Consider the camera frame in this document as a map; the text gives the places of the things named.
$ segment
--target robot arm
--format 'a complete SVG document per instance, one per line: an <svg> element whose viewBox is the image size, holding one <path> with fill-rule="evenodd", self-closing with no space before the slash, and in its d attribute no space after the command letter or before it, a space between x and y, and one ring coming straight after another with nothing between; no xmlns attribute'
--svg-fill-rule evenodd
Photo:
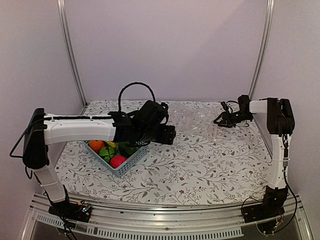
<svg viewBox="0 0 320 240"><path fill-rule="evenodd" d="M295 128L295 120L288 99L267 98L250 101L249 96L238 98L239 111L229 112L225 102L221 105L225 110L215 124L232 128L244 120L253 120L253 114L266 114L266 125L272 140L272 167L268 176L262 204L242 209L246 223L275 217L284 213L284 202L288 195L286 184L289 147L291 135Z"/></svg>
<svg viewBox="0 0 320 240"><path fill-rule="evenodd" d="M66 188L50 164L48 145L84 140L130 142L135 147L150 142L172 145L176 131L174 126L166 125L168 118L168 105L150 100L128 114L117 111L105 116L60 116L45 114L43 108L38 108L24 137L22 161L44 187L51 214L88 222L91 205L69 201Z"/></svg>

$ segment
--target white wall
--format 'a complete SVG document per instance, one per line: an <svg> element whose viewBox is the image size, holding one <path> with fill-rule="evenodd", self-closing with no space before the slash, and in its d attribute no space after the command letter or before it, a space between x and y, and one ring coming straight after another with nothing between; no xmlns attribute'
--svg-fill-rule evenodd
<svg viewBox="0 0 320 240"><path fill-rule="evenodd" d="M78 114L81 105L57 2L2 0L0 22L0 239L16 240L38 184L9 152L35 108ZM60 148L52 146L52 159Z"/></svg>
<svg viewBox="0 0 320 240"><path fill-rule="evenodd" d="M145 82L162 100L228 100L247 93L266 0L68 0L86 97L114 100ZM124 98L149 98L141 86Z"/></svg>
<svg viewBox="0 0 320 240"><path fill-rule="evenodd" d="M295 118L289 183L299 193L315 239L320 235L320 1L275 1L254 99L290 99ZM265 126L259 117L260 126Z"/></svg>

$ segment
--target black cable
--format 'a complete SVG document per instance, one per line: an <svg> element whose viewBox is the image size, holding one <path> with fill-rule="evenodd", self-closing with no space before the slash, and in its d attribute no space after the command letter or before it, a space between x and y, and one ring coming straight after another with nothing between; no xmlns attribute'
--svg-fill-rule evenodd
<svg viewBox="0 0 320 240"><path fill-rule="evenodd" d="M71 233L71 235L72 235L72 237L74 238L74 240L78 240L77 238L76 238L76 236L75 236L75 234L74 234L74 232L71 230L71 228L70 228L70 226L69 226L69 222L68 222L68 220L66 220L66 218L65 217L62 217L62 216L60 216L59 214L58 214L58 211L54 208L54 207L52 207L52 209L55 211L55 214L61 219L61 221L63 222L63 227L64 227L64 233L65 233L65 236L69 239L69 240L72 240L72 238L68 235L68 233L67 233L67 228L68 228L68 230L69 230L69 232Z"/></svg>
<svg viewBox="0 0 320 240"><path fill-rule="evenodd" d="M242 214L243 214L243 208L244 208L245 202L246 202L247 200L249 200L249 199L253 199L253 200L255 200L255 201L258 202L258 203L262 203L261 201L255 199L255 198L253 198L253 197L251 197L251 196L248 197L246 200L243 201L243 203L242 203L242 205L241 205L241 213L242 213Z"/></svg>
<svg viewBox="0 0 320 240"><path fill-rule="evenodd" d="M235 104L239 104L237 101L233 101L233 100L229 100L226 103L235 103Z"/></svg>
<svg viewBox="0 0 320 240"><path fill-rule="evenodd" d="M297 212L297 208L298 208L298 199L296 197L296 195L294 194L294 192L292 191L291 187L289 186L289 183L288 183L288 180L287 180L287 177L286 177L286 166L284 167L284 170L283 170L283 176L284 176L284 181L285 181L285 184L286 186L288 187L288 189L290 190L290 193L292 194L292 196L294 197L294 200L295 200L295 208L294 208L294 212L293 212L293 215L292 217L290 218L290 220L284 225L284 227L282 227L281 229L279 230L276 230L274 233L278 233L280 232L281 230L283 230L286 226L288 226L292 220L295 218L296 216L296 212Z"/></svg>
<svg viewBox="0 0 320 240"><path fill-rule="evenodd" d="M40 122L43 122L45 120L50 120L51 117L45 117L45 118L42 118L42 119L39 119L37 121L34 121L32 124L30 124L24 131L23 133L21 134L21 136L19 137L18 141L16 141L15 145L13 146L12 150L10 151L10 154L9 156L11 158L17 158L17 159L22 159L23 157L22 156L18 156L18 155L13 155L14 151L16 150L17 146L19 145L21 139L24 137L24 135L26 135L26 133L37 123L40 123Z"/></svg>
<svg viewBox="0 0 320 240"><path fill-rule="evenodd" d="M122 94L124 93L124 91L132 86L132 85L142 85L142 86L145 86L147 89L149 89L151 95L152 95L152 99L153 101L155 102L156 101L156 97L155 97L155 94L154 92L152 91L151 87L149 87L147 84L143 83L143 82L132 82L132 83L129 83L128 85L126 85L124 88L121 89L120 93L119 93L119 97L118 97L118 112L121 112L121 96Z"/></svg>
<svg viewBox="0 0 320 240"><path fill-rule="evenodd" d="M234 110L232 109L232 107L231 107L231 106L229 106L228 104L227 104L227 106L228 106L228 108L230 109L230 113L233 113L233 112L234 112Z"/></svg>
<svg viewBox="0 0 320 240"><path fill-rule="evenodd" d="M247 128L247 127L250 127L250 124L247 123L248 120L245 120L245 126L239 126L238 124L236 124L237 127L239 128Z"/></svg>
<svg viewBox="0 0 320 240"><path fill-rule="evenodd" d="M33 174L34 172L31 170L30 175L29 175L29 173L28 173L28 167L27 167L27 166L25 166L24 171L25 171L25 174L26 174L26 176L28 177L28 179L32 179L32 174Z"/></svg>
<svg viewBox="0 0 320 240"><path fill-rule="evenodd" d="M287 150L288 149L288 136L286 134L282 135L282 144L284 148Z"/></svg>

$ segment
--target gray plastic basket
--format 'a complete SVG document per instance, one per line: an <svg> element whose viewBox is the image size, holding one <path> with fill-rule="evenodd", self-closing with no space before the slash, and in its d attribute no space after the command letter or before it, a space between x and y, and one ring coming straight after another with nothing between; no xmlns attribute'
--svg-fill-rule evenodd
<svg viewBox="0 0 320 240"><path fill-rule="evenodd" d="M117 168L113 168L108 163L106 163L105 160L103 160L99 156L99 154L93 151L91 147L88 145L88 143L89 142L84 141L84 145L89 150L89 152L92 153L95 156L95 158L98 161L100 161L100 163L102 163L106 168L110 170L110 172L112 172L118 178L120 178L123 174L125 174L131 167L133 167L139 160L141 160L144 157L144 155L146 155L148 152L146 146L137 148L137 151L134 154L132 154L132 156L130 156L124 163L122 163Z"/></svg>

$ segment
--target floral tablecloth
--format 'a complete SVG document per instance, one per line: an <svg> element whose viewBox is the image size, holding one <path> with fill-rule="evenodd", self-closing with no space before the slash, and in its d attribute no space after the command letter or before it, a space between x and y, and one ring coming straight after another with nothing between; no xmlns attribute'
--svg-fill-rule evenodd
<svg viewBox="0 0 320 240"><path fill-rule="evenodd" d="M143 103L124 100L122 110L128 113ZM179 104L222 111L218 102ZM116 101L92 101L85 115L117 109ZM95 160L81 141L66 144L55 169L69 192L112 200L207 205L261 198L272 162L256 123L248 123L249 127L218 127L216 141L177 132L173 145L150 144L146 157L121 178Z"/></svg>

